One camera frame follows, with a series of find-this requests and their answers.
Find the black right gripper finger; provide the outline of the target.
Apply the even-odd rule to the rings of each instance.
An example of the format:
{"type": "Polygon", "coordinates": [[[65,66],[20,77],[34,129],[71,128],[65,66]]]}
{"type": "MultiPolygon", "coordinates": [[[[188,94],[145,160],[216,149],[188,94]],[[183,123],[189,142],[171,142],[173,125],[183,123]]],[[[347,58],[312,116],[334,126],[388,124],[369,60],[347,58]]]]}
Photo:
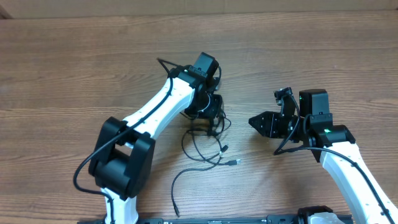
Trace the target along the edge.
{"type": "Polygon", "coordinates": [[[257,116],[249,118],[249,124],[255,129],[269,129],[272,124],[272,112],[265,111],[257,116]]]}
{"type": "Polygon", "coordinates": [[[272,137],[272,128],[270,125],[265,124],[254,124],[252,126],[261,136],[271,138],[272,137]]]}

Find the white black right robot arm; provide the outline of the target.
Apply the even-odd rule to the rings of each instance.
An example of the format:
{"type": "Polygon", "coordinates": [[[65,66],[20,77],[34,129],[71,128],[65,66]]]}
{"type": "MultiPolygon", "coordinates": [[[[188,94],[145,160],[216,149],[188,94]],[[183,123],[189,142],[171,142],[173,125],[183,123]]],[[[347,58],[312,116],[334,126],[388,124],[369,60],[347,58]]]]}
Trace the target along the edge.
{"type": "Polygon", "coordinates": [[[397,207],[381,189],[345,125],[335,125],[324,89],[275,91],[279,112],[265,111],[248,123],[262,136],[281,139],[274,155],[308,150],[330,174],[356,223],[397,223],[397,207]]]}

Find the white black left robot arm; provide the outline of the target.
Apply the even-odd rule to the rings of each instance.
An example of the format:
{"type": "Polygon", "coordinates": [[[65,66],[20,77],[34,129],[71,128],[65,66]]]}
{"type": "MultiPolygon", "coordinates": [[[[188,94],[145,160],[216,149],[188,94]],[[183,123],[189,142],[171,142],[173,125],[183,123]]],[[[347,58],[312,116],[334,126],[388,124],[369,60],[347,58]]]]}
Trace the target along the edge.
{"type": "Polygon", "coordinates": [[[136,197],[147,181],[156,139],[180,113],[209,122],[221,118],[218,61],[202,52],[193,65],[173,65],[162,89],[141,109],[122,120],[108,118],[101,127],[88,172],[105,197],[102,223],[136,223],[136,197]]]}

